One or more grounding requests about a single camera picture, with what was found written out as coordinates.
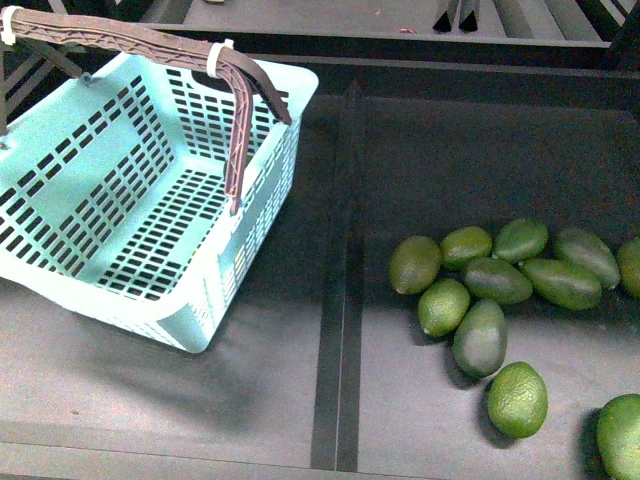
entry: brown plastic handle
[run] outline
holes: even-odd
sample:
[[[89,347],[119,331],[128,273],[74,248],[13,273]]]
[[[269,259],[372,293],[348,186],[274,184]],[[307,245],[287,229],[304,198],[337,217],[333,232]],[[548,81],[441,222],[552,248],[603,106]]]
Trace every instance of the brown plastic handle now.
[[[135,23],[29,9],[19,9],[13,13],[11,29],[18,38],[118,50],[142,55],[155,63],[200,72],[207,71],[207,59],[212,46],[209,42],[156,32]],[[291,117],[265,71],[246,55],[230,48],[222,48],[216,73],[227,82],[236,100],[225,177],[225,193],[231,197],[231,212],[235,214],[242,195],[251,132],[252,93],[260,93],[277,120],[290,124]]]

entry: shopping basket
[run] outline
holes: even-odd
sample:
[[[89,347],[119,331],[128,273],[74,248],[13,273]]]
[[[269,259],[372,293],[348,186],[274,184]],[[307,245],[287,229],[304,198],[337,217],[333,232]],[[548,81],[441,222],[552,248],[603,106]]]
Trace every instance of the shopping basket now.
[[[23,9],[3,18],[18,38],[122,53],[1,139],[0,276],[201,352],[291,188],[317,77],[139,25]]]

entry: light blue plastic basket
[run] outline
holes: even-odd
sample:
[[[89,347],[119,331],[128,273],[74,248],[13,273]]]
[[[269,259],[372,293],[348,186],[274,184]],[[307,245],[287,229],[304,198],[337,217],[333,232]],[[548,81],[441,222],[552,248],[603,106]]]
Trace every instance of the light blue plastic basket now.
[[[204,350],[291,188],[310,71],[258,62],[242,203],[223,193],[234,97],[189,70],[119,54],[9,126],[0,151],[0,275],[74,312]]]

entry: black tray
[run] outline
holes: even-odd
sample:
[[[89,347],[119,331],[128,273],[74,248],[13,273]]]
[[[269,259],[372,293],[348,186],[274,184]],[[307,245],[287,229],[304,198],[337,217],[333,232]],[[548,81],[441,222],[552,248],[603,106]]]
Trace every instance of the black tray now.
[[[638,235],[637,76],[311,68],[322,88],[292,192],[205,353],[0,282],[0,472],[605,478],[597,409],[640,391],[638,302],[616,290],[581,313],[538,298],[505,308],[507,362],[531,363],[550,397],[542,430],[510,442],[486,417],[488,382],[457,370],[450,339],[421,333],[417,299],[394,294],[386,266],[408,235],[495,234],[524,215],[616,248]],[[457,95],[422,88],[434,78]],[[472,88],[490,79],[502,94]],[[535,94],[508,101],[527,82]]]

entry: produce display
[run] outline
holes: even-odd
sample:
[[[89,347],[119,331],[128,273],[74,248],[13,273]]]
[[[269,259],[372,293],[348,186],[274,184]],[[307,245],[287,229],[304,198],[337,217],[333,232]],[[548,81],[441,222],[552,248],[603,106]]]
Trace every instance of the produce display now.
[[[495,239],[467,226],[439,245],[429,237],[405,240],[391,257],[389,277],[396,292],[421,295],[418,318],[427,336],[453,334],[453,356],[462,372],[477,379],[497,373],[487,415],[502,434],[523,439],[543,428],[549,398],[532,365],[502,366],[509,336],[501,306],[535,294],[578,312],[599,305],[618,285],[640,300],[640,237],[614,255],[592,232],[572,227],[550,235],[533,218],[513,220]],[[597,447],[609,475],[640,479],[640,394],[621,395],[602,408]]]

